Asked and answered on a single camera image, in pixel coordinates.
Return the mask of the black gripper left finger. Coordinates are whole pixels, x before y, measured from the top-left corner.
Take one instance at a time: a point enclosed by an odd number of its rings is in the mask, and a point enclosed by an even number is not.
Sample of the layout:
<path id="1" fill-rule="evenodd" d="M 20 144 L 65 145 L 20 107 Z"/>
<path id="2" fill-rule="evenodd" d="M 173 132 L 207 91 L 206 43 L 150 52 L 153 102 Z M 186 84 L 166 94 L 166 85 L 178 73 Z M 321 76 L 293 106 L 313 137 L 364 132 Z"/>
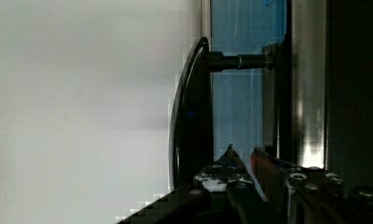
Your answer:
<path id="1" fill-rule="evenodd" d="M 232 144 L 218 160 L 193 176 L 193 186 L 203 187 L 209 192 L 225 192 L 227 185 L 233 182 L 254 183 Z"/>

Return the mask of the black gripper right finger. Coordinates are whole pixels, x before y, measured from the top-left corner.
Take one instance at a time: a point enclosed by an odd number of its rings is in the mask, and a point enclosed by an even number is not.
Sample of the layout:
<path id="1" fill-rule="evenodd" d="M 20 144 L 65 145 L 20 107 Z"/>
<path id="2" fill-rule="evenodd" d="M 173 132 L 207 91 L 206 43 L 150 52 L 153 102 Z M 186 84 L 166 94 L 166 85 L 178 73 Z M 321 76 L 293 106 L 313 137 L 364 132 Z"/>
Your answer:
<path id="1" fill-rule="evenodd" d="M 261 148 L 253 150 L 251 167 L 267 200 L 274 205 L 282 205 L 285 201 L 285 179 L 289 172 L 297 167 L 290 162 L 272 157 Z"/>

